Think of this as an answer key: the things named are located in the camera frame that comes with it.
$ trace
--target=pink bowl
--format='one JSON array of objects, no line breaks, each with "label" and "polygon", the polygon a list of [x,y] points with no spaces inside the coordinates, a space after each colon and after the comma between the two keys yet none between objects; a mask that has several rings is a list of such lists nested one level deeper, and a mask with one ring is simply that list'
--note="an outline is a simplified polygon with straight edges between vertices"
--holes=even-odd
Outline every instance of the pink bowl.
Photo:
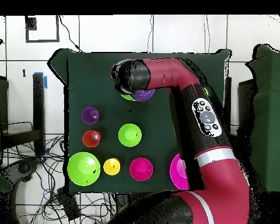
[{"label": "pink bowl", "polygon": [[139,157],[129,166],[131,176],[138,181],[148,180],[152,175],[152,164],[148,159]]},{"label": "pink bowl", "polygon": [[183,161],[180,159],[180,154],[177,154],[170,165],[170,177],[173,184],[179,190],[189,190],[187,173],[185,171]]}]

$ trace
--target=dark green table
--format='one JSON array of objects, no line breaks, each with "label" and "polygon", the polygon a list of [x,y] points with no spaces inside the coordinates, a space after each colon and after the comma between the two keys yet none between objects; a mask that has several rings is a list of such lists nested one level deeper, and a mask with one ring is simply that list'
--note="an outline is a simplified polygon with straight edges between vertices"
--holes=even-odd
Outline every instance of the dark green table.
[{"label": "dark green table", "polygon": [[[206,76],[221,102],[223,102],[224,75],[229,50],[217,54],[147,54],[147,53],[76,53],[61,49],[54,53],[49,67],[68,87],[69,92],[69,157],[78,152],[94,154],[101,164],[98,180],[89,186],[81,187],[70,182],[69,192],[110,192],[110,193],[149,193],[162,190],[176,190],[169,168],[178,154],[171,112],[169,91],[158,89],[152,98],[145,102],[128,101],[114,90],[110,77],[111,67],[127,58],[188,58]],[[81,119],[84,108],[95,107],[100,111],[100,120],[87,125]],[[142,130],[141,142],[128,148],[120,144],[118,130],[126,123],[134,123]],[[82,141],[88,130],[97,130],[102,138],[95,148],[87,148]],[[121,170],[115,176],[103,170],[104,162],[117,158]],[[153,174],[149,180],[138,182],[129,172],[130,163],[137,157],[145,157],[153,164]]]}]

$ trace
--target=green cup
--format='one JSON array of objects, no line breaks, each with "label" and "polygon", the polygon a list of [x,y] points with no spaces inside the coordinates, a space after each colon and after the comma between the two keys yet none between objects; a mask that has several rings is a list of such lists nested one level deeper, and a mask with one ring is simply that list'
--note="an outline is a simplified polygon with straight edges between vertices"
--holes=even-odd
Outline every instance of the green cup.
[{"label": "green cup", "polygon": [[78,186],[89,186],[100,176],[100,162],[93,154],[76,153],[68,161],[68,176]]},{"label": "green cup", "polygon": [[125,124],[120,128],[118,138],[122,145],[134,147],[140,143],[142,132],[135,124]]}]

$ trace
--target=green board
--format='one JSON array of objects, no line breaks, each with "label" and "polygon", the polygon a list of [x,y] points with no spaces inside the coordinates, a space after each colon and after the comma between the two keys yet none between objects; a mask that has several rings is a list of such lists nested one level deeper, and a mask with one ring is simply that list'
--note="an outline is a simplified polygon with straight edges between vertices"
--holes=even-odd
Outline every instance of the green board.
[{"label": "green board", "polygon": [[[110,76],[111,67],[127,58],[164,57],[187,58],[195,63],[223,102],[229,50],[220,50],[217,54],[147,54],[76,53],[61,49],[53,55],[50,65],[69,88],[69,157],[78,152],[90,152],[98,158],[102,170],[92,185],[82,187],[71,182],[70,193],[149,193],[177,189],[169,174],[171,161],[179,152],[169,107],[169,91],[158,89],[145,102],[129,101],[115,91]],[[95,107],[101,114],[93,125],[87,125],[81,119],[86,107]],[[132,148],[123,146],[118,140],[119,129],[127,123],[136,124],[142,131],[141,142]],[[87,148],[83,144],[83,134],[89,130],[99,131],[102,135],[95,148]],[[153,164],[149,180],[139,182],[130,175],[129,166],[138,157],[147,158]],[[107,175],[102,169],[109,158],[117,158],[121,163],[121,170],[115,176]]]},{"label": "green board", "polygon": [[258,89],[253,99],[250,161],[263,186],[280,192],[280,52],[259,45],[254,53],[254,60],[248,63]]}]

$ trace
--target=purple cup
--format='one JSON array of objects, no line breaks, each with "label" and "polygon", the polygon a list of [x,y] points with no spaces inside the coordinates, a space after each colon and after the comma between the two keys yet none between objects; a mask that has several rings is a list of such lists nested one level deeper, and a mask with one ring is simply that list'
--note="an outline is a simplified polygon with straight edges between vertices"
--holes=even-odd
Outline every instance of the purple cup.
[{"label": "purple cup", "polygon": [[138,102],[144,102],[151,98],[155,91],[155,89],[137,90],[134,94],[132,94],[132,97]]},{"label": "purple cup", "polygon": [[100,113],[94,107],[87,107],[82,111],[82,120],[87,124],[94,124],[100,118]]}]

